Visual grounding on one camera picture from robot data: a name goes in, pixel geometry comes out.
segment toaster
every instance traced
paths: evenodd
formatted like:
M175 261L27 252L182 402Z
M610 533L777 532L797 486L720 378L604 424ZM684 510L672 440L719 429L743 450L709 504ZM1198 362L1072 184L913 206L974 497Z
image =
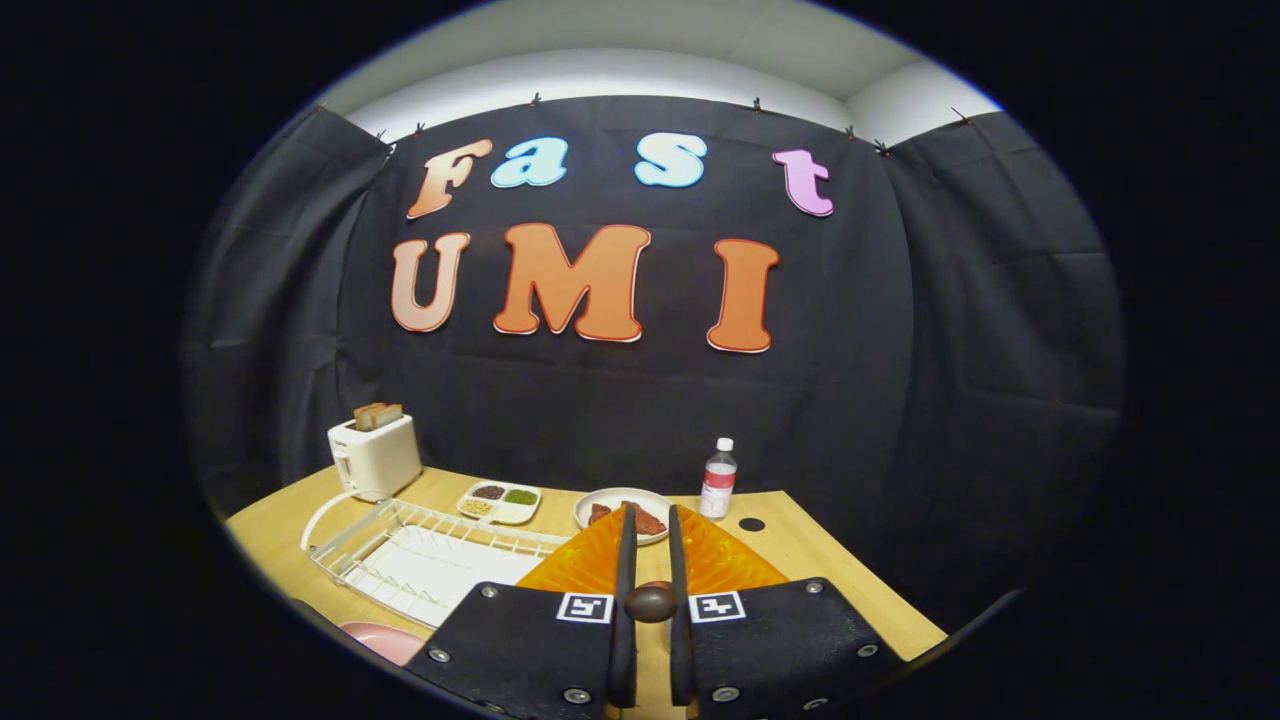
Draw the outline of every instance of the toaster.
M355 419L329 428L329 450L343 491L380 491L356 495L369 502L396 495L422 473L410 415L369 432L357 430Z

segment ceiling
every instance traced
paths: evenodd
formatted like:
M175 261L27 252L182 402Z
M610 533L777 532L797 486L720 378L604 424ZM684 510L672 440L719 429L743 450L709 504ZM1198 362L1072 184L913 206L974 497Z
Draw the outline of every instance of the ceiling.
M801 0L499 0L428 28L320 99L347 114L422 79L513 55L625 47L700 55L847 100L924 56Z

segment bolt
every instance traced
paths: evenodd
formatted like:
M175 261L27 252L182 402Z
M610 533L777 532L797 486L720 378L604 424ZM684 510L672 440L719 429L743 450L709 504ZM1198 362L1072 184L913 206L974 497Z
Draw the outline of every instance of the bolt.
M586 705L591 702L591 693L584 691L582 688L570 688L564 691L564 700L572 702L573 705Z

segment white wall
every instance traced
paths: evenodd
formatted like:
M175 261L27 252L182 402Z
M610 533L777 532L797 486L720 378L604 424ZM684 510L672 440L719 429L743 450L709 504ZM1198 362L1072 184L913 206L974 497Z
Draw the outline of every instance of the white wall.
M922 61L892 72L863 88L846 104L858 137L893 146L965 117L1000 110L989 97L950 70Z
M467 115L593 95L667 95L760 106L844 131L856 123L841 100L758 70L655 50L584 49L492 60L428 78L375 100L347 119L383 140Z
M1001 108L965 81L931 61L892 72L841 101L791 81L695 55L655 50L582 49L490 60L404 87L360 108L347 119L383 140L417 123L434 127L532 100L593 95L666 95L750 105L804 118L893 146L959 117Z

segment orange letter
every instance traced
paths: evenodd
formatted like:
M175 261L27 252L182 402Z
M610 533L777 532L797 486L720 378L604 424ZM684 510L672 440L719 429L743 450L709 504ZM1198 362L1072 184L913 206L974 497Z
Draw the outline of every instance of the orange letter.
M435 269L435 297L422 307L417 304L417 261L426 252L425 240L407 240L392 250L396 274L392 275L392 315L406 331L429 333L444 324L453 310L453 288L458 277L458 259L471 242L465 232L452 232L435 241L440 264Z
M649 231L631 225L600 228L570 264L556 228L526 223L507 231L511 245L511 282L507 305L493 319L500 333L531 334L538 329L532 314L534 291L543 316L553 333L568 324L582 296L586 313L573 325L588 340L632 342L640 340L640 323L632 314L636 261L649 245Z
M778 251L750 240L722 240L716 254L724 260L724 295L721 319L707 332L707 342L716 350L764 352L771 342L764 331L764 284Z
M445 186L452 182L453 187L462 187L467 176L471 174L471 165L475 163L471 155L484 158L490 150L493 150L492 142L477 140L471 145L440 152L428 160L426 174L422 176L422 190L417 191L417 202L408 209L408 219L421 218L448 205L453 196L444 192Z

